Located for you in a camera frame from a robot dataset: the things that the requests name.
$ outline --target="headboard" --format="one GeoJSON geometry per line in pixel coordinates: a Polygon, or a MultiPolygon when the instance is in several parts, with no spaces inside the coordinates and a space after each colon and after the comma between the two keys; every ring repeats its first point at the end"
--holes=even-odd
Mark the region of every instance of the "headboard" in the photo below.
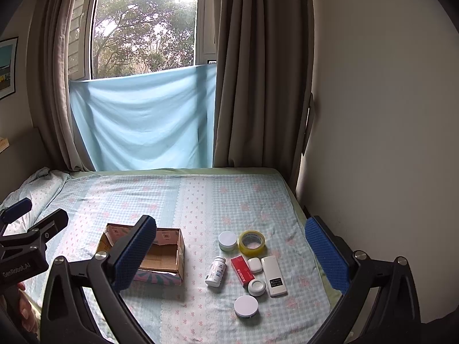
{"type": "Polygon", "coordinates": [[[0,203],[33,173],[50,166],[38,129],[23,134],[0,152],[0,203]]]}

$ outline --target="checkered bedspread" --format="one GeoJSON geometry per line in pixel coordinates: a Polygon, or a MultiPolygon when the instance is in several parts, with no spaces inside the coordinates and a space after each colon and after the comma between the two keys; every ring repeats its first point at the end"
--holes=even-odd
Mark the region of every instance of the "checkered bedspread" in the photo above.
{"type": "MultiPolygon", "coordinates": [[[[68,227],[48,243],[47,260],[89,259],[108,222],[135,224],[151,215],[160,227],[179,227],[185,242],[185,277],[181,286],[132,282],[121,293],[139,324],[157,344],[200,342],[305,343],[330,312],[330,304],[304,230],[298,224],[280,175],[90,175],[74,178],[47,170],[4,202],[28,195],[34,208],[8,230],[21,232],[57,208],[69,215],[68,227]],[[266,254],[275,255],[288,295],[258,297],[259,313],[248,320],[234,314],[233,303],[247,291],[230,266],[237,251],[224,253],[218,234],[255,229],[266,238],[266,254]],[[219,288],[204,283],[215,256],[226,257],[219,288]]],[[[42,303],[47,275],[26,281],[42,303]]],[[[104,337],[115,342],[90,290],[89,305],[104,337]]]]}

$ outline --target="open box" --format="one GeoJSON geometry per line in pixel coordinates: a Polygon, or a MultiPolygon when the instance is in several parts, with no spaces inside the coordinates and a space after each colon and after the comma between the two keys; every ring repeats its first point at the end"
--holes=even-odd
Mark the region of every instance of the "open box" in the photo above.
{"type": "MultiPolygon", "coordinates": [[[[132,226],[107,224],[96,252],[107,251],[129,233],[132,226]]],[[[159,227],[134,280],[180,286],[183,281],[185,244],[180,229],[159,227]]]]}

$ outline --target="tree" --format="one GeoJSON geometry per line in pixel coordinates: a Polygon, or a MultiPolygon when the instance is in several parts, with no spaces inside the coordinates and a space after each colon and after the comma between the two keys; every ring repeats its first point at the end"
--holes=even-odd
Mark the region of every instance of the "tree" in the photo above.
{"type": "Polygon", "coordinates": [[[192,65],[196,9],[175,0],[98,0],[93,78],[192,65]]]}

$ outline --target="white power bank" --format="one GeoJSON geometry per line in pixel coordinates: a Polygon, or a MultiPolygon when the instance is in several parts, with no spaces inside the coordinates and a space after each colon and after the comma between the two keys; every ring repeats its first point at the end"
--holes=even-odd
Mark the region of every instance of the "white power bank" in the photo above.
{"type": "Polygon", "coordinates": [[[269,296],[279,296],[287,293],[284,278],[282,277],[276,256],[263,257],[261,259],[263,273],[268,286],[269,296]]]}

